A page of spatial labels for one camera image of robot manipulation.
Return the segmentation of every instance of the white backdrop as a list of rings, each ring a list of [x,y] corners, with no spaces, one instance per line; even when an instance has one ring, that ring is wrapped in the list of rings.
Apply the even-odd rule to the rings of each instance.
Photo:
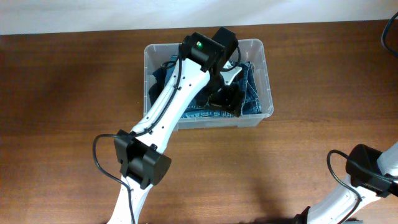
[[[389,19],[398,0],[0,0],[0,34]]]

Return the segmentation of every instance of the plastic bin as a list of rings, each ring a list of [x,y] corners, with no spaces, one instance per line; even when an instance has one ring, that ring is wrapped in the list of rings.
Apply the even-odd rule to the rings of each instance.
[[[248,39],[239,40],[241,49],[241,61],[251,61],[254,64],[254,81],[256,82],[259,100],[261,102],[261,114],[242,115],[238,118],[181,118],[175,127],[178,129],[190,128],[213,128],[225,126],[253,127],[261,120],[271,116],[274,112],[272,104],[271,89],[269,86],[266,58],[264,46],[261,40]],[[156,83],[152,73],[160,67],[160,64],[170,60],[171,55],[177,55],[178,44],[151,44],[145,48],[144,55],[144,116],[152,106],[150,104],[148,91]],[[238,51],[235,50],[231,56],[232,60],[237,61]]]

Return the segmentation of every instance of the wooden table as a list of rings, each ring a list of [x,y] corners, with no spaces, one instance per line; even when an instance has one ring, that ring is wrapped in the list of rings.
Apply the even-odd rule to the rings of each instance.
[[[386,21],[230,27],[264,43],[274,114],[255,128],[181,130],[172,166],[140,215],[151,223],[292,217],[337,183],[326,154],[398,141],[398,58]],[[144,48],[217,28],[0,37],[0,223],[104,223],[120,186],[95,167],[92,140],[142,118]],[[398,47],[398,31],[389,34]],[[119,175],[113,143],[100,163]],[[345,175],[345,161],[333,167]],[[355,216],[397,223],[398,198]]]

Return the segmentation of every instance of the clear plastic container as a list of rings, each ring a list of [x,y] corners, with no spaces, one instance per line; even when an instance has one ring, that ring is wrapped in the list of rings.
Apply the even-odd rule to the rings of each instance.
[[[271,88],[269,86],[266,57],[261,40],[239,40],[241,49],[241,61],[250,61],[254,64],[254,81],[261,103],[261,114],[242,115],[238,118],[181,118],[175,127],[178,129],[213,128],[225,126],[253,127],[264,118],[268,118],[274,112],[272,104]],[[148,91],[156,83],[152,73],[160,67],[160,64],[170,60],[171,55],[177,55],[178,44],[151,44],[145,48],[144,55],[144,116],[149,111],[150,104]],[[231,59],[238,60],[238,51],[235,50]]]

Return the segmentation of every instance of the jeans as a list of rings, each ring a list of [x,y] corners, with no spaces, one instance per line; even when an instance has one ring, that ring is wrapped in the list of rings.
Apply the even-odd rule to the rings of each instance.
[[[176,55],[171,56],[170,61],[176,60]],[[254,66],[251,62],[241,62],[238,66],[243,69],[243,77],[239,81],[233,83],[237,84],[239,86],[239,89],[245,92],[244,104],[241,108],[241,115],[261,113],[261,105],[253,76]],[[157,83],[149,90],[149,98],[151,104],[154,104],[156,98],[160,95],[161,90],[170,80],[173,71],[174,67],[169,68],[166,71],[159,68],[153,73],[153,76],[155,76]],[[205,110],[202,107],[197,106],[197,100],[199,100],[199,97],[201,97],[201,95],[197,94],[197,96],[190,102],[181,118],[234,117],[232,114],[229,114],[228,112],[222,110]]]

